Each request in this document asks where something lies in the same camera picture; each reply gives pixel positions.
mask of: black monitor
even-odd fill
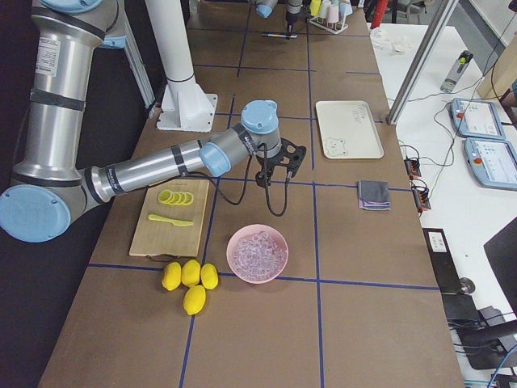
[[[494,275],[504,292],[511,309],[517,311],[517,218],[492,237],[484,246],[486,256]],[[490,310],[487,316],[483,310]],[[517,320],[505,322],[501,313],[493,308],[480,311],[481,320],[485,326],[481,328],[458,329],[458,336],[464,346],[469,346],[467,352],[469,363],[474,369],[495,369],[511,347],[517,344],[514,335],[517,334]],[[505,361],[503,367],[517,366],[517,352],[513,352]]]

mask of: lemon slice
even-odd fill
[[[179,194],[179,192],[172,192],[172,197],[167,201],[167,204],[177,205],[180,199],[181,195]]]
[[[171,190],[161,190],[160,193],[158,194],[158,201],[161,204],[166,204],[172,198],[173,194],[174,193]]]
[[[184,192],[184,194],[185,194],[185,198],[183,199],[183,202],[178,203],[178,205],[188,206],[192,202],[194,202],[194,194],[192,194],[191,192]]]

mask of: brown cardboard table surface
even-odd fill
[[[117,198],[41,387],[463,386],[395,128],[382,123],[388,105],[364,14],[337,36],[298,23],[296,40],[262,38],[283,28],[283,10],[263,20],[247,4],[202,2],[187,33],[197,82],[219,95],[213,132],[251,100],[273,99],[282,136],[307,146],[288,211],[272,216],[254,182],[237,207],[210,188],[197,259],[217,266],[220,284],[189,317],[185,289],[161,287],[165,264],[128,255],[145,192]],[[330,99],[368,102],[383,158],[324,157],[315,103]],[[155,124],[135,157],[204,136]],[[228,196],[238,197],[245,167],[221,178]],[[282,179],[277,171],[271,185],[277,211]],[[388,182],[392,209],[359,209],[360,179]],[[232,234],[254,223],[289,245],[287,267],[265,285],[239,280],[225,258]]]

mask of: label sticker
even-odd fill
[[[36,59],[36,72],[38,74],[56,77],[60,48],[61,42],[59,40],[40,37]]]
[[[443,235],[440,232],[429,232],[429,241],[433,252],[447,252]]]

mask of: folded napkin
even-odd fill
[[[388,182],[360,180],[357,183],[359,207],[365,210],[391,210]]]

